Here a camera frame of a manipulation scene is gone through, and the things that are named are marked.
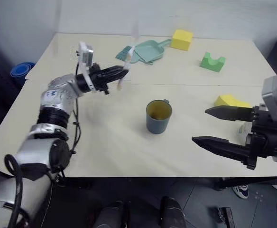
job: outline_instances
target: table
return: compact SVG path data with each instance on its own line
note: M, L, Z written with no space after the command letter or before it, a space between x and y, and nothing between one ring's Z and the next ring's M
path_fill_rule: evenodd
M68 60L70 56L62 55L70 48L68 45L71 41L93 40L94 60L99 59L101 66L109 67L113 64L122 64L122 62L113 59L118 50L113 52L109 49L105 55L101 48L102 43L106 47L108 47L107 43L110 43L115 50L116 46L122 44L126 39L127 37L124 36L80 34L57 34L54 37L37 65L28 75L30 80L25 83L0 126L0 169L4 170L2 162L4 155L6 153L16 154L31 125L36 122L40 95L45 90L46 84L52 78L74 70L72 67L75 66L76 59ZM188 65L183 66L184 63L174 60L177 52L181 53L180 55L188 55L195 49L196 52L203 53L204 48L196 46L200 42L208 43L208 41L214 46L221 43L221 47L226 43L228 48L224 50L225 55L228 54L230 48L236 50L238 47L238 53L244 52L243 49L245 49L248 58L255 64L251 64L249 61L240 72L235 71L237 66L230 66L232 63L230 53L230 57L227 58L230 61L226 61L226 66L224 66L225 71L215 73L196 68L194 61L188 61ZM271 158L259 158L256 169L251 171L240 162L214 155L191 141L192 136L211 135L229 139L232 143L239 143L237 131L242 122L222 121L204 114L204 110L212 107L214 100L220 94L232 93L236 98L253 105L262 102L263 80L274 73L261 54L254 50L252 44L251 41L195 39L189 52L171 50L173 54L170 56L170 48L168 48L164 58L155 62L153 66L141 63L132 65L131 74L124 81L121 91L117 90L116 83L111 83L109 84L110 95L87 93L79 98L82 137L76 149L77 154L72 157L70 165L65 170L66 176L277 176L277 163L273 162ZM51 55L55 48L59 51L55 55ZM212 47L212 52L219 52L219 49L215 50L216 48ZM104 58L109 63L101 61L100 53L104 54ZM61 62L65 72L62 72L59 67L48 68L50 67L48 61L51 61L53 65ZM178 74L171 77L171 65L166 65L164 68L161 63L164 61L173 63L175 69L182 67L185 72L188 72L186 74L188 78ZM231 76L228 78L226 72L233 70L234 72L230 73ZM262 73L255 74L256 78L249 74L249 72L257 71ZM146 105L154 99L168 99L173 108L168 128L160 135L149 133L145 126ZM68 125L69 145L74 137L72 118Z

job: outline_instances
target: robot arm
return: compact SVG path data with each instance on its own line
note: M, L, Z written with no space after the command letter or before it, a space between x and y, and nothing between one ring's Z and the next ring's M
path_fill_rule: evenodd
M192 140L202 148L238 160L252 170L256 168L258 157L272 156L277 162L277 76L264 81L262 96L265 104L253 108L218 106L205 111L223 120L251 122L245 146L211 136L192 137Z
M17 221L20 227L34 218L51 182L69 164L73 151L66 142L67 124L76 99L90 91L108 94L107 83L122 79L128 73L122 66L101 70L96 63L92 64L93 50L83 42L80 42L77 55L82 74L65 75L50 82L41 95L37 123L31 127L15 157L23 177ZM8 226L15 192L15 178L0 182L0 228Z

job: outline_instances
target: blue container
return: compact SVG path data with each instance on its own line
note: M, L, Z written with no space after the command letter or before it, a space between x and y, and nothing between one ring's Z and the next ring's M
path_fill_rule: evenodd
M35 66L35 63L21 63L17 66L13 67L10 71L10 75L19 86L23 86L25 83L25 77L29 73L29 71Z

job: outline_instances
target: floor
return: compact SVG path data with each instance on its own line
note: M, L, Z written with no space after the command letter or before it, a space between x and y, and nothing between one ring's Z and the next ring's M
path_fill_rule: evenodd
M89 227L91 212L116 200L140 199L152 205L145 213L157 213L161 198L170 196L183 208L188 228L225 228L219 222L218 207L231 208L237 228L277 228L277 190L271 185L250 185L249 198L240 199L232 189L214 190L216 181L216 178L95 178L84 189L56 186L42 227ZM36 219L36 227L40 227L48 200Z

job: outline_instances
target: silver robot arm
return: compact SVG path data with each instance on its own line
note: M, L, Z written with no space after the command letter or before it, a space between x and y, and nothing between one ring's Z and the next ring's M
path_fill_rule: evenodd
M15 156L23 177L21 210L17 220L23 227L34 218L51 182L67 167L74 152L66 141L67 124L76 99L90 91L108 94L107 83L122 79L128 73L122 66L101 70L97 64L92 64L93 50L83 42L80 42L77 55L82 74L65 75L48 85L41 95L37 123L31 127ZM8 227L15 192L15 178L0 182L0 228Z

